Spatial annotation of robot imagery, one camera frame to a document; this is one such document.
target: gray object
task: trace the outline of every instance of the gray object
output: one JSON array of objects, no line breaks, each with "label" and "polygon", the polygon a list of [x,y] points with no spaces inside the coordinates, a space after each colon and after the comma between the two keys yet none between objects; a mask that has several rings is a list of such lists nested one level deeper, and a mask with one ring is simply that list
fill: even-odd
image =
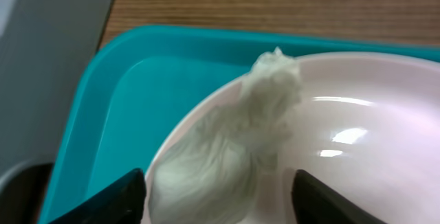
[{"label": "gray object", "polygon": [[55,160],[112,0],[9,2],[0,0],[0,194],[21,171]]}]

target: black object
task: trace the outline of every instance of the black object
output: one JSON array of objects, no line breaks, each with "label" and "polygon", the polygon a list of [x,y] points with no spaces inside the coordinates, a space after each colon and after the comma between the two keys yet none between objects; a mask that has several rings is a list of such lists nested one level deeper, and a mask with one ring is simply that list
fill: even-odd
[{"label": "black object", "polygon": [[146,185],[137,168],[51,224],[134,224],[144,212]]},{"label": "black object", "polygon": [[298,224],[382,224],[304,170],[296,172],[291,193]]}]

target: white plate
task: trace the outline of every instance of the white plate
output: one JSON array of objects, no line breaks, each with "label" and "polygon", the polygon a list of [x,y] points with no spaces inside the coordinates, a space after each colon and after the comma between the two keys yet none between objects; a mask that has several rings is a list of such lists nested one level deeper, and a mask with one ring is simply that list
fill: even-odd
[{"label": "white plate", "polygon": [[[241,223],[295,223],[289,191],[297,169],[387,223],[440,223],[440,65],[361,52],[298,60],[304,89],[292,116],[294,138]],[[158,156],[213,106],[234,102],[240,82],[195,107]]]}]

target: wood grain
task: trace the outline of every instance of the wood grain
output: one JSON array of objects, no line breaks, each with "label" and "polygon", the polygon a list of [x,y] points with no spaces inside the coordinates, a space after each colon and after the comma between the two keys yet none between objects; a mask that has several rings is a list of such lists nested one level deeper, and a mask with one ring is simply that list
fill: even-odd
[{"label": "wood grain", "polygon": [[153,23],[440,45],[440,0],[115,0],[102,42]]}]

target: teal tray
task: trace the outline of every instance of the teal tray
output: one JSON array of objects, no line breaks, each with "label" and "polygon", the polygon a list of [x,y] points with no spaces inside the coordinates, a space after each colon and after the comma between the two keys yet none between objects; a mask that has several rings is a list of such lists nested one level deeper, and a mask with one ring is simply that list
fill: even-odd
[{"label": "teal tray", "polygon": [[39,223],[70,211],[132,168],[148,168],[197,103],[279,46],[287,55],[384,52],[439,61],[440,49],[152,25],[92,60],[78,86]]}]

